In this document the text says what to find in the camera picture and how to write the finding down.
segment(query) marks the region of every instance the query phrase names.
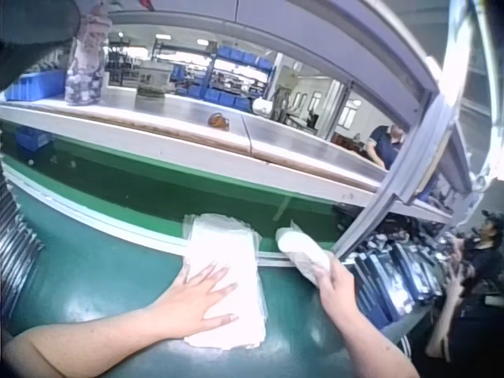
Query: dark cap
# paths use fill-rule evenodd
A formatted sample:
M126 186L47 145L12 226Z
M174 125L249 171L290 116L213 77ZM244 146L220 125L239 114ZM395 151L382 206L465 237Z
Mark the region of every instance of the dark cap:
M504 231L504 215L502 213L492 213L488 210L483 210L481 212L488 221L494 224L498 232Z

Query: forearm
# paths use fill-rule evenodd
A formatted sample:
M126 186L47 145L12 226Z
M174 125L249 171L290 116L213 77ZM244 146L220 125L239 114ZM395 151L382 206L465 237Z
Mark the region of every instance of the forearm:
M374 145L368 143L365 148L366 152L368 153L369 157L371 160L373 160L376 164L378 164L380 167L385 167L385 163L380 159L378 154L375 151Z
M417 370L361 313L335 321L359 378L413 378Z
M30 329L6 345L4 357L22 377L92 377L159 340L146 312L137 310L98 321Z
M443 356L443 340L448 336L448 332L450 331L451 319L457 307L457 302L457 298L447 298L445 301L438 322L434 327L434 332L425 347L425 353L429 357L440 358Z

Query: window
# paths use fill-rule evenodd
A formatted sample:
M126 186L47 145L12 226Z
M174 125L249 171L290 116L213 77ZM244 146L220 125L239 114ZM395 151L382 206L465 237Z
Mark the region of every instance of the window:
M338 126L344 127L346 130L350 130L350 126L355 118L356 109L351 109L348 106L343 108L341 116L339 116Z
M292 102L291 108L297 109L299 107L300 102L301 102L301 93L298 92L298 93L296 93L296 96L294 97L294 101Z
M320 92L314 92L312 99L309 100L309 105L308 105L308 111L315 111L315 109L318 107L319 102L321 101L322 98L322 93Z
M298 109L302 109L305 106L306 98L308 95L306 93L303 93L301 96L301 101L299 102L299 107Z

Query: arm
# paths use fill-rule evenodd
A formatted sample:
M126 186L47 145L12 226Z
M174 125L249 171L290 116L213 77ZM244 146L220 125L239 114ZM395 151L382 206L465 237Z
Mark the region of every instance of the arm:
M453 255L456 261L460 262L463 257L462 251L464 250L464 239L452 238L451 240L453 244Z
M315 274L322 306L341 331L356 375L361 378L418 377L408 358L360 313L352 274L335 258L330 273L316 268Z
M451 265L449 265L450 276L448 277L447 284L447 299L444 303L441 314L437 324L435 325L434 332L431 335L430 340L425 347L425 353L429 357L442 358L443 355L447 356L448 361L450 360L450 355L447 349L447 336L450 331L451 319L454 316L455 309L457 308L460 295L464 291L461 284L463 277L461 274L461 269L458 270L458 274L455 276Z
M184 266L156 302L130 313L79 324L30 329L7 343L4 358L21 377L99 376L127 356L163 339L218 328L232 315L204 319L208 308L235 289L212 291L227 269L209 266L187 280Z
M365 144L365 152L368 153L368 155L371 158L371 160L373 160L381 168L385 168L384 161L380 159L380 157L378 156L378 154L376 154L375 146L376 146L376 142L374 140L369 140Z

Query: clear plastic sheet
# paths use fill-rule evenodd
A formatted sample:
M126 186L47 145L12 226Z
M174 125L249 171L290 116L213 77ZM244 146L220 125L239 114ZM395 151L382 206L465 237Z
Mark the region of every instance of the clear plastic sheet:
M276 243L278 248L294 262L299 272L314 285L317 285L317 280L313 274L313 266L319 265L328 271L331 267L332 254L320 248L294 222L291 222L290 227L279 228L276 231Z
M190 267L189 278L216 263L217 269L229 267L216 290L238 284L228 297L207 311L206 317L228 313L239 317L224 327L189 336L186 342L223 350L258 347L266 337L266 307L257 265L259 234L248 224L218 214L187 216L183 234L188 239L185 261Z

